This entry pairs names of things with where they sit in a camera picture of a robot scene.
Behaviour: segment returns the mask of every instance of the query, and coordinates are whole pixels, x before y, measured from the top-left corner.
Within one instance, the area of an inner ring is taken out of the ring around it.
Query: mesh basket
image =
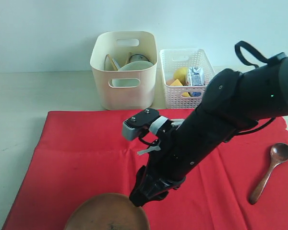
[[[203,93],[215,72],[202,49],[163,49],[160,51],[162,84],[168,109],[195,108],[202,100]],[[169,86],[166,81],[173,78],[181,67],[201,67],[204,70],[205,86]],[[198,92],[196,97],[183,97],[184,92]]]

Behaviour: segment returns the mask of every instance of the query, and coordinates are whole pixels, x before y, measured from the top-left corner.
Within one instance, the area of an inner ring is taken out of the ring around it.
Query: spoon handle
[[[274,169],[276,166],[277,166],[277,164],[275,164],[275,163],[272,161],[271,164],[270,164],[270,167],[269,167],[268,171],[266,172],[266,174],[264,175],[263,179],[259,182],[259,184],[256,186],[256,188],[254,189],[254,191],[252,192],[252,194],[251,194],[250,197],[249,197],[249,203],[250,203],[251,205],[254,205],[254,204],[258,201],[261,193],[262,193],[263,190],[264,190],[265,185],[267,184],[267,182],[268,182],[268,180],[269,180],[269,177],[270,177],[270,175],[271,175],[271,172],[273,171],[273,169]]]

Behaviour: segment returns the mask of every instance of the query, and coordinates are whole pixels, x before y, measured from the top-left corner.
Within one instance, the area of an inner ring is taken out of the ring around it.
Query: black strap
[[[250,54],[252,54],[257,60],[268,63],[268,59],[265,58],[257,49],[255,49],[253,46],[251,46],[249,43],[244,41],[239,41],[237,44],[235,44],[235,53],[239,60],[246,66],[254,66],[255,68],[258,68],[259,66],[257,64],[250,63],[241,53],[241,47],[246,49]]]

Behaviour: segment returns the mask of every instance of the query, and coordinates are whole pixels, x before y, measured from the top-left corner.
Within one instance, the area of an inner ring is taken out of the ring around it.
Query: white table surface
[[[215,67],[216,72],[222,69]],[[160,74],[152,107],[165,108]],[[103,110],[92,73],[0,74],[0,229],[23,181],[47,112],[52,110]]]

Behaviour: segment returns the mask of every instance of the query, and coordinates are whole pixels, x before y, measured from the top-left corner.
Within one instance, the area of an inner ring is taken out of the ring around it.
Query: yellow object
[[[187,67],[181,67],[175,71],[173,78],[178,79],[182,83],[182,85],[186,85],[187,71],[188,71]]]
[[[181,83],[178,79],[176,79],[176,80],[171,84],[171,86],[183,86],[183,85],[182,85],[182,83]],[[188,94],[187,92],[183,92],[181,95],[182,95],[183,97],[190,97],[190,94]]]

